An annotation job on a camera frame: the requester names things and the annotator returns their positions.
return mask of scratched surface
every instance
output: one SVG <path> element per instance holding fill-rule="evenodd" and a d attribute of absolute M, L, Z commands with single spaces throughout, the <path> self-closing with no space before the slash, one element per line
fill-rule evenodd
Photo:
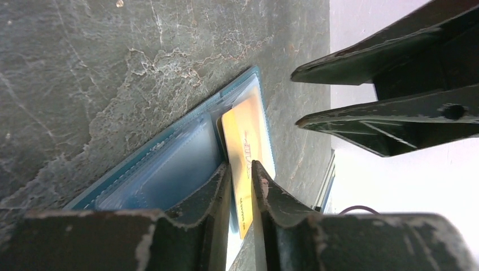
<path fill-rule="evenodd" d="M 294 122 L 328 109 L 329 89 L 289 76 L 329 53 L 329 1 L 0 1 L 1 240 L 255 64 L 277 182 L 314 200 L 330 139 Z"/>

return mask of gray countertop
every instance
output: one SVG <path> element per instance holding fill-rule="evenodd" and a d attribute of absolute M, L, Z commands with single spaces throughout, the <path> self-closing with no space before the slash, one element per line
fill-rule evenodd
<path fill-rule="evenodd" d="M 63 207 L 251 65 L 276 180 L 314 200 L 330 138 L 294 123 L 328 109 L 329 88 L 289 76 L 329 53 L 328 1 L 1 0 L 0 25 L 0 239 L 26 209 Z M 252 270 L 250 244 L 233 268 Z"/>

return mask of white wall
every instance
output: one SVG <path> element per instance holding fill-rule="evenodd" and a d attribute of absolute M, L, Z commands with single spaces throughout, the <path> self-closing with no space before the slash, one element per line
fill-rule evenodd
<path fill-rule="evenodd" d="M 331 0 L 331 52 L 374 34 L 427 0 Z M 372 102 L 372 85 L 332 86 L 331 107 Z M 353 205 L 379 212 L 434 212 L 447 217 L 479 259 L 479 139 L 379 158 L 340 139 L 336 178 L 330 194 L 333 211 Z"/>

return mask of screw hole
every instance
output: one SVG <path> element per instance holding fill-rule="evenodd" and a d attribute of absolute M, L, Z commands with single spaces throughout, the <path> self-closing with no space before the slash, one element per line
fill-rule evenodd
<path fill-rule="evenodd" d="M 455 104 L 445 108 L 444 111 L 442 111 L 442 116 L 449 120 L 459 120 L 465 113 L 466 109 L 463 106 Z"/>

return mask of concrete surface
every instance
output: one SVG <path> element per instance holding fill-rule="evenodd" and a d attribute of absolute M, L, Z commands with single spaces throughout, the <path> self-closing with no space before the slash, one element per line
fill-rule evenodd
<path fill-rule="evenodd" d="M 331 1 L 331 52 L 367 38 L 427 2 Z M 332 108 L 373 101 L 373 85 L 331 86 Z M 392 158 L 380 158 L 338 138 L 332 139 L 332 145 L 336 150 L 336 177 L 330 194 L 331 212 L 365 205 L 383 213 L 439 213 L 459 229 L 479 260 L 478 224 L 468 211 L 479 205 L 479 139 Z"/>
<path fill-rule="evenodd" d="M 330 138 L 294 122 L 328 109 L 329 89 L 289 76 L 329 52 L 327 0 L 1 0 L 0 25 L 0 239 L 254 64 L 277 182 L 314 200 Z"/>

